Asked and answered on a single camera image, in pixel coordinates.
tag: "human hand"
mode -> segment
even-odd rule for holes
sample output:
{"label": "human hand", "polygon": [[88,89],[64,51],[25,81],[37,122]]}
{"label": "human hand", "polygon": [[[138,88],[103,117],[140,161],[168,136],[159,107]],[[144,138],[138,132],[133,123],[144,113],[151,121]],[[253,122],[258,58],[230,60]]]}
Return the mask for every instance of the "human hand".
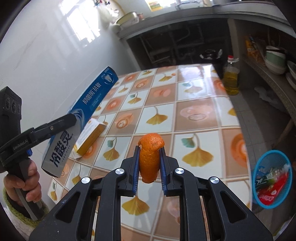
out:
{"label": "human hand", "polygon": [[39,183],[40,174],[37,171],[37,166],[34,161],[28,168],[29,178],[24,182],[22,179],[16,177],[15,175],[7,174],[4,177],[3,182],[8,196],[15,201],[18,205],[23,207],[21,200],[19,199],[15,188],[21,188],[24,191],[29,191],[26,195],[26,201],[38,202],[41,200],[41,185]]}

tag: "shelf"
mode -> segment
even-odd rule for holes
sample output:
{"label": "shelf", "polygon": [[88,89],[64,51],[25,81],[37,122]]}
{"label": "shelf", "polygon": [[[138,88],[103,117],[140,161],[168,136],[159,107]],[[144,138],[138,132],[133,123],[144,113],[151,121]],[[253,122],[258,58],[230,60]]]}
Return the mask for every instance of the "shelf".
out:
{"label": "shelf", "polygon": [[192,7],[176,10],[166,9],[166,13],[147,18],[117,33],[121,39],[127,40],[144,32],[168,24],[209,18],[233,18],[257,22],[279,29],[293,37],[296,34],[282,12],[271,2],[238,1],[213,7]]}
{"label": "shelf", "polygon": [[296,125],[296,91],[288,83],[286,76],[271,73],[266,66],[246,55],[243,56],[243,61],[254,69],[277,94]]}

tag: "yellow oil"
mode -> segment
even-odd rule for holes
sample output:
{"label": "yellow oil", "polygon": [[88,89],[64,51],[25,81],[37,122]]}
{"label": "yellow oil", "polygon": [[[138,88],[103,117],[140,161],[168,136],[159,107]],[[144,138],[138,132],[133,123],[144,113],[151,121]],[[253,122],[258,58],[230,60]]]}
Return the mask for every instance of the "yellow oil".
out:
{"label": "yellow oil", "polygon": [[239,88],[237,85],[237,73],[225,72],[223,77],[223,84],[226,89],[227,94],[237,95]]}

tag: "orange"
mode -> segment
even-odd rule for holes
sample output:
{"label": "orange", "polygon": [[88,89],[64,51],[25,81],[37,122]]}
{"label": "orange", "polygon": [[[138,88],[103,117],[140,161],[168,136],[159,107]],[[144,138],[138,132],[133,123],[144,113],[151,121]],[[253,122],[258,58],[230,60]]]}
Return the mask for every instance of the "orange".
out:
{"label": "orange", "polygon": [[159,149],[165,145],[157,133],[149,133],[141,137],[138,145],[142,145],[139,156],[139,169],[142,181],[152,183],[156,180],[160,168]]}

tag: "white wall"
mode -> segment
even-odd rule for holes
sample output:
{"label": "white wall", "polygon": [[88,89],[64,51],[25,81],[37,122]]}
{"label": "white wall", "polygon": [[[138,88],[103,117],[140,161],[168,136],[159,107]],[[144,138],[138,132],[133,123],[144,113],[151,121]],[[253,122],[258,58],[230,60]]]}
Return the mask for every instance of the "white wall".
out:
{"label": "white wall", "polygon": [[[22,131],[64,115],[106,66],[118,75],[136,70],[92,3],[92,0],[32,0],[1,42],[0,89],[9,86],[22,98]],[[89,38],[92,35],[93,40],[81,41],[76,33]],[[41,173],[43,199],[52,204],[47,197],[51,177],[41,169],[45,146],[42,143],[34,148],[32,159]]]}

